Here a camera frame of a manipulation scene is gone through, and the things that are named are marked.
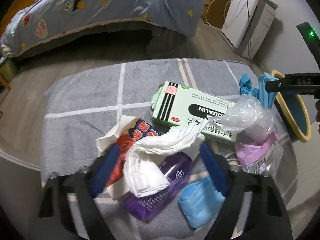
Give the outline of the person's right hand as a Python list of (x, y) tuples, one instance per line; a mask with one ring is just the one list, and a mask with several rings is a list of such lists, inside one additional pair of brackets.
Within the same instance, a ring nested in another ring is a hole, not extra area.
[(317, 109), (316, 122), (319, 123), (318, 133), (320, 134), (320, 100), (316, 102), (315, 107)]

